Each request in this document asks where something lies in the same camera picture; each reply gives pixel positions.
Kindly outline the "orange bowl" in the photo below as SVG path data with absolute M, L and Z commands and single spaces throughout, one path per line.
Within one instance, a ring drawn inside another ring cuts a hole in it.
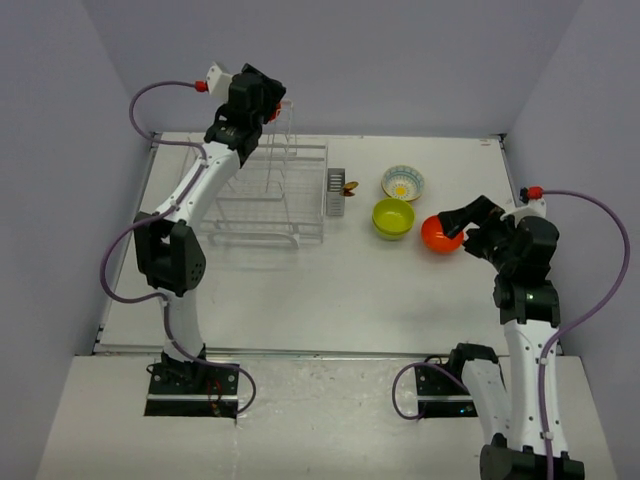
M 279 115 L 280 115 L 281 111 L 282 111 L 282 103 L 281 103 L 281 102 L 278 102 L 278 103 L 276 104 L 276 106 L 275 106 L 275 108 L 274 108 L 274 110 L 273 110 L 273 112 L 272 112 L 271 116 L 269 117 L 268 122 L 269 122 L 269 123 L 274 122 L 274 121 L 279 117 Z
M 463 232 L 457 234 L 454 238 L 447 237 L 437 215 L 429 216 L 424 220 L 420 234 L 424 245 L 438 254 L 453 253 L 462 246 L 464 241 Z

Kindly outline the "white floral ceramic bowl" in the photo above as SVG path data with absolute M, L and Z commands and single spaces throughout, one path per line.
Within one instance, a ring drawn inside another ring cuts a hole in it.
M 414 202 L 422 197 L 421 190 L 407 190 L 407 189 L 394 189 L 394 190 L 385 190 L 384 193 L 390 197 L 399 200 L 403 200 L 406 202 Z

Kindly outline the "yellow sun pattern bowl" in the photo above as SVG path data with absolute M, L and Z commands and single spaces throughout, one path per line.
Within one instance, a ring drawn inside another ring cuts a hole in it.
M 381 187 L 385 190 L 407 189 L 421 190 L 425 188 L 424 176 L 414 167 L 395 165 L 388 168 L 382 175 Z

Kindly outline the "lime green bowl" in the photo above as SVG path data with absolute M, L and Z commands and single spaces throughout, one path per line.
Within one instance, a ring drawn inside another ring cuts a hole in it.
M 415 211 L 406 201 L 386 198 L 380 200 L 372 211 L 373 223 L 398 228 L 400 225 L 412 224 L 415 221 Z
M 382 226 L 373 223 L 373 229 L 378 237 L 387 241 L 397 241 L 403 239 L 413 228 L 412 224 L 400 225 L 398 228 Z

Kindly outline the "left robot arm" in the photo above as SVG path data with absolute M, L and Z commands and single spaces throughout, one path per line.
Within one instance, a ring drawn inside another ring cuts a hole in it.
M 286 93 L 280 81 L 250 64 L 236 74 L 213 65 L 205 81 L 191 86 L 218 96 L 221 104 L 202 141 L 190 145 L 194 165 L 155 212 L 136 216 L 134 229 L 138 269 L 163 309 L 166 341 L 159 366 L 187 393 L 201 390 L 213 367 L 196 312 L 196 289 L 206 270 L 197 235 L 223 186 L 257 148 L 264 126 L 277 117 Z

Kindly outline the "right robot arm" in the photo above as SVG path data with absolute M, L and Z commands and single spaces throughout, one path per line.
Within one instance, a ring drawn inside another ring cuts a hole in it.
M 443 234 L 465 234 L 464 250 L 496 271 L 494 303 L 508 347 L 511 380 L 504 381 L 494 351 L 459 344 L 446 368 L 448 385 L 471 395 L 485 444 L 483 479 L 582 479 L 572 458 L 557 398 L 559 295 L 548 278 L 559 231 L 533 200 L 506 211 L 485 196 L 438 213 Z

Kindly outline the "small brown object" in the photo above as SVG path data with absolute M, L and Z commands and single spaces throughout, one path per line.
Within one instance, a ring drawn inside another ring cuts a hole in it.
M 351 181 L 345 183 L 340 190 L 340 195 L 343 197 L 352 197 L 355 195 L 354 190 L 359 186 L 357 181 Z

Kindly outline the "grey cutlery holder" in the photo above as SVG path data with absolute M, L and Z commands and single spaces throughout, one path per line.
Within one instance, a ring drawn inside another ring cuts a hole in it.
M 344 215 L 345 197 L 342 192 L 345 184 L 344 168 L 329 168 L 327 170 L 325 214 L 328 217 L 342 217 Z

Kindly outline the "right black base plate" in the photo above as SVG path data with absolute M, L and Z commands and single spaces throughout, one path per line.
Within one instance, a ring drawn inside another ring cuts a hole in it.
M 430 362 L 430 366 L 414 368 L 418 418 L 477 417 L 471 396 L 442 371 L 455 375 L 446 363 L 441 362 Z

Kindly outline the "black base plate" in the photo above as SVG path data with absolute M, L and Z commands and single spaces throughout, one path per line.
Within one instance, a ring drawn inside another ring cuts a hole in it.
M 239 378 L 233 369 L 169 359 L 149 365 L 147 372 L 146 417 L 237 418 Z
M 414 368 L 418 418 L 477 417 L 471 396 L 442 371 L 455 375 L 446 363 L 441 362 L 430 362 L 430 366 Z

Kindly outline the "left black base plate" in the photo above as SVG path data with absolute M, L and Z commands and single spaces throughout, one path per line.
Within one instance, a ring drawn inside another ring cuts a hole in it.
M 239 378 L 233 369 L 169 359 L 149 365 L 147 372 L 146 417 L 237 418 Z

